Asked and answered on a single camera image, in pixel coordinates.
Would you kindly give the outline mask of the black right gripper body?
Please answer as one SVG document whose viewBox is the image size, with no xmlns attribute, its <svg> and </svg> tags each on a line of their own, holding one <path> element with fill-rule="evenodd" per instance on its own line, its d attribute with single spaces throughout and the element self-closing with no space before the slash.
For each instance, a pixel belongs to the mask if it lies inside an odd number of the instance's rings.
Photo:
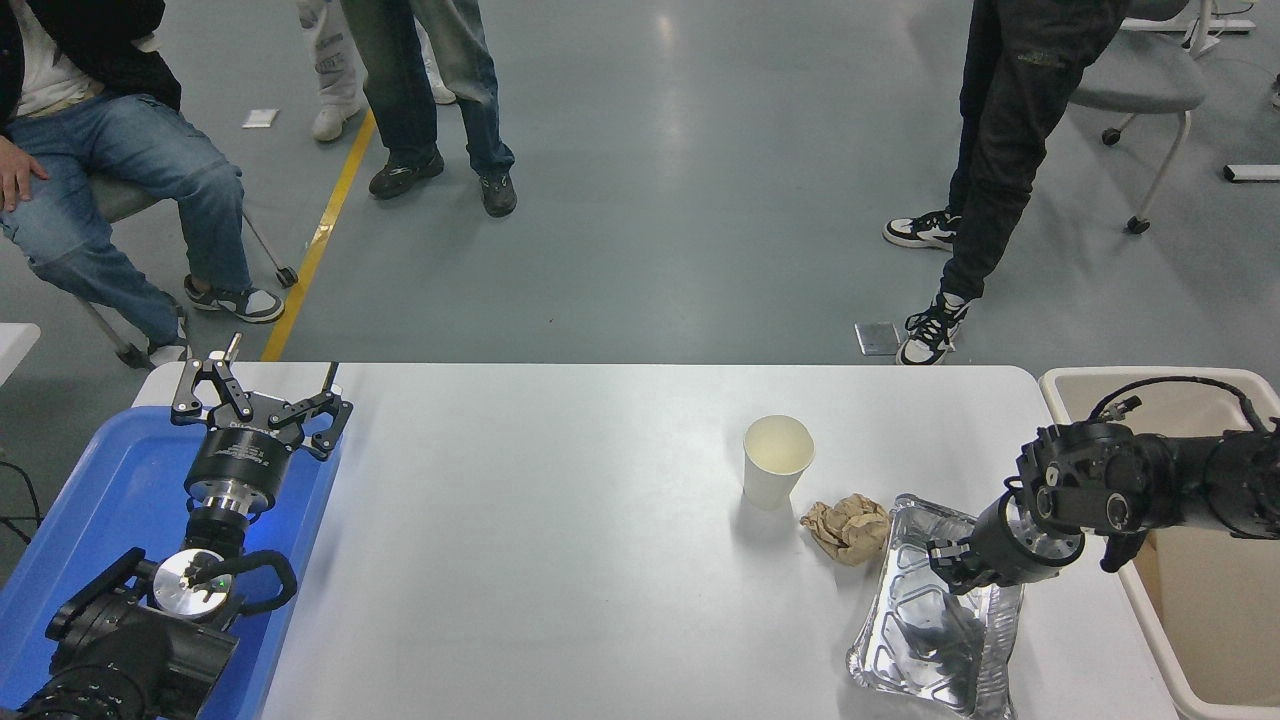
<svg viewBox="0 0 1280 720">
<path fill-rule="evenodd" d="M 989 585 L 1047 580 L 1069 565 L 1069 536 L 1042 529 L 1016 493 L 984 510 L 968 538 L 974 568 L 991 570 Z"/>
</svg>

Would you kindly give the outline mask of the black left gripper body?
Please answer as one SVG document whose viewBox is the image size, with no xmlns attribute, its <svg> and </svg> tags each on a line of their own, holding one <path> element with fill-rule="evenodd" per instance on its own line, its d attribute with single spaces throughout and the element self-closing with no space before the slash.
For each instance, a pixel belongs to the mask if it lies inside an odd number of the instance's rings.
<svg viewBox="0 0 1280 720">
<path fill-rule="evenodd" d="M 259 495 L 276 495 L 291 455 L 303 438 L 297 421 L 270 428 L 265 421 L 242 421 L 233 411 L 214 413 L 209 433 L 186 478 L 189 495 L 207 495 L 223 480 L 239 482 Z"/>
</svg>

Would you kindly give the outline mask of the seated person's hand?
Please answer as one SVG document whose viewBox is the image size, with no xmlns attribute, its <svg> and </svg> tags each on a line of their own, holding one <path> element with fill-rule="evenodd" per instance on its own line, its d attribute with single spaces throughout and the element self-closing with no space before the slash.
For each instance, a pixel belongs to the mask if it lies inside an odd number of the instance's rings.
<svg viewBox="0 0 1280 720">
<path fill-rule="evenodd" d="M 1 137 L 1 201 L 3 211 L 15 211 L 20 202 L 33 199 L 38 181 L 49 181 L 44 165 L 6 137 Z"/>
</svg>

